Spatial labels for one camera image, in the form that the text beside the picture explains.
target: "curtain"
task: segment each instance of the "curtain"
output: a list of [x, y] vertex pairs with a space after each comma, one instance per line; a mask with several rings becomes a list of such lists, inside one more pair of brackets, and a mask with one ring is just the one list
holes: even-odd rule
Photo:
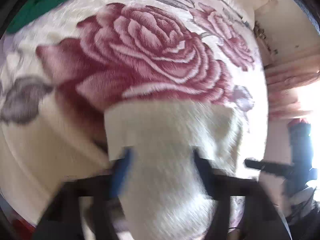
[[269, 120], [305, 117], [320, 107], [320, 55], [265, 71]]

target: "blanket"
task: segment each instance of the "blanket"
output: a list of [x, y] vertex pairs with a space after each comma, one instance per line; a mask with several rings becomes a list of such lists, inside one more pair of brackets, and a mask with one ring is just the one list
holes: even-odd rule
[[221, 0], [70, 0], [1, 42], [0, 187], [27, 221], [61, 181], [107, 169], [125, 146], [120, 201], [135, 239], [207, 229], [215, 203], [193, 146], [229, 175], [257, 176], [243, 160], [264, 153], [262, 62]]

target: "rose pattern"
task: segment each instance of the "rose pattern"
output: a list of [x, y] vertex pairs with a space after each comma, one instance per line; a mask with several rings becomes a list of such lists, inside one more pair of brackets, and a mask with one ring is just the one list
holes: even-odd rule
[[254, 68], [252, 52], [243, 36], [237, 33], [228, 20], [211, 6], [199, 3], [199, 7], [202, 11], [194, 8], [189, 10], [193, 21], [208, 33], [221, 38], [222, 44], [218, 47], [234, 65], [243, 71]]
[[38, 46], [36, 53], [58, 90], [78, 105], [87, 101], [103, 112], [129, 99], [224, 104], [232, 94], [225, 64], [167, 11], [110, 3], [77, 27], [78, 39]]

